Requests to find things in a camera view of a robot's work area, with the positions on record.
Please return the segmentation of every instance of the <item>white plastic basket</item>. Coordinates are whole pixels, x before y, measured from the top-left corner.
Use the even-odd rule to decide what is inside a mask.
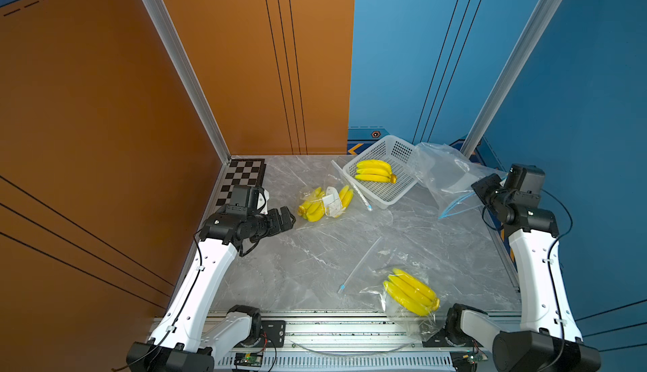
[[[395,184],[355,180],[362,193],[372,203],[375,203],[379,208],[386,209],[402,198],[417,182],[405,168],[412,151],[411,143],[389,134],[353,158],[344,166],[343,171],[354,178],[357,175],[357,163],[362,160],[383,160],[391,164],[393,174],[398,176],[398,181]]]

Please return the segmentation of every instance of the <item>plastic bag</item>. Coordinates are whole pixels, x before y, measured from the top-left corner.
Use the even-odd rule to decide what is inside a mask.
[[[505,172],[472,163],[448,145],[419,143],[411,152],[410,174],[432,193],[439,205],[439,218],[457,215],[481,206],[472,184],[490,174],[501,178]]]
[[[339,292],[355,296],[372,308],[381,309],[409,337],[426,341],[442,327],[436,315],[446,314],[448,298],[433,278],[433,267],[428,266],[430,263],[424,254],[419,254],[423,250],[408,243],[401,239],[379,238]],[[425,294],[424,288],[412,284],[405,275],[432,290],[435,300]],[[422,303],[423,297],[427,299],[426,303]]]
[[[350,206],[373,210],[352,179],[331,160],[327,173],[319,186],[300,190],[295,213],[297,229],[313,224],[327,224],[344,215]]]

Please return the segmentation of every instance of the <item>white label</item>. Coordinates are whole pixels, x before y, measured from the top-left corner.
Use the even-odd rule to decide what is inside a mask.
[[[326,208],[326,216],[337,217],[344,213],[342,200],[335,187],[326,188],[326,196],[321,199],[321,203]]]

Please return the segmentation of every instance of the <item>banana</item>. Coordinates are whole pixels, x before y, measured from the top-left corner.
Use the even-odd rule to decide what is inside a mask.
[[[377,175],[383,175],[385,177],[391,177],[391,173],[387,172],[383,168],[375,167],[375,168],[359,168],[357,169],[358,174],[377,174]]]
[[[312,205],[312,201],[316,200],[319,195],[321,195],[322,190],[321,187],[318,187],[316,190],[312,191],[308,197],[303,201],[303,203],[299,206],[299,208],[296,210],[297,214],[299,215],[305,215],[305,213],[308,211],[308,208]]]
[[[435,312],[439,307],[441,307],[441,300],[439,298],[435,298],[432,302],[432,306],[429,309],[431,309],[432,312]]]
[[[344,185],[341,191],[339,191],[339,200],[344,200],[344,195],[348,192],[348,185]]]
[[[360,181],[391,182],[390,177],[377,174],[358,174],[355,176],[355,179]]]
[[[348,205],[351,203],[351,199],[354,194],[355,193],[353,190],[350,190],[344,194],[344,199],[342,199],[342,208],[344,209],[348,208]]]
[[[321,205],[321,201],[317,200],[317,201],[313,202],[312,205],[310,205],[310,208],[308,208],[308,212],[306,212],[306,213],[308,215],[311,215],[311,214],[317,212],[317,210],[319,208],[322,208],[322,207],[323,207],[323,205]]]
[[[388,292],[396,302],[400,303],[408,311],[416,313],[418,316],[426,316],[431,311],[427,306],[423,306],[407,296],[402,292],[402,289],[397,287],[393,282],[384,281],[384,288],[386,288],[386,292]]]
[[[386,161],[382,160],[362,160],[357,163],[357,168],[381,168],[383,170],[386,170],[389,174],[393,173],[391,164],[388,164]]]
[[[438,298],[436,296],[436,292],[433,292],[430,287],[420,282],[418,279],[415,279],[413,276],[407,274],[405,271],[394,268],[393,273],[400,277],[401,280],[407,282],[414,289],[420,291],[421,294],[425,295],[432,302],[434,302],[434,300]]]
[[[432,301],[429,300],[429,298],[421,294],[419,290],[415,289],[407,282],[404,282],[403,280],[396,277],[395,275],[389,275],[389,280],[393,282],[395,286],[402,289],[402,292],[404,292],[407,296],[409,296],[411,299],[415,300],[416,302],[420,303],[421,305],[427,306],[427,307],[430,307],[432,305]]]
[[[308,213],[306,214],[306,217],[308,219],[308,222],[317,222],[319,219],[324,217],[324,214],[326,213],[326,208],[321,205],[321,203],[318,203],[319,205],[315,206],[315,210],[310,212],[310,209],[308,209]]]

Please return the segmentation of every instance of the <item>metal profile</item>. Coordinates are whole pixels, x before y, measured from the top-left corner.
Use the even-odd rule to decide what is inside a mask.
[[[151,20],[157,29],[157,33],[166,48],[168,56],[171,58],[171,61],[173,61],[175,70],[180,76],[187,94],[189,94],[193,107],[198,113],[198,117],[200,118],[200,121],[202,121],[206,133],[209,135],[209,139],[214,145],[215,151],[218,153],[218,157],[224,166],[224,164],[230,160],[231,154],[229,153],[227,144],[224,142],[222,132],[220,132],[220,128],[218,128],[218,124],[214,118],[214,113],[206,100],[206,96],[200,86],[200,82],[195,75],[193,66],[191,66],[191,61],[184,50],[184,46],[182,46],[182,41],[175,30],[175,26],[171,20],[171,15],[168,13],[168,10],[166,10],[164,0],[142,1],[144,2],[148,15],[151,17]]]
[[[557,11],[557,7],[561,3],[562,0],[539,0],[537,2],[519,40],[517,40],[517,44],[514,45],[512,53],[510,53],[508,60],[505,62],[505,66],[499,78],[497,78],[490,95],[488,95],[488,98],[483,104],[481,112],[476,117],[470,133],[465,138],[465,143],[463,143],[463,147],[461,148],[461,153],[465,157],[470,157],[474,149],[476,149],[476,146],[485,134],[496,112],[501,107],[501,103],[505,100],[517,76],[522,71],[530,53],[532,53],[532,50],[542,37],[544,30],[551,22],[555,11]]]

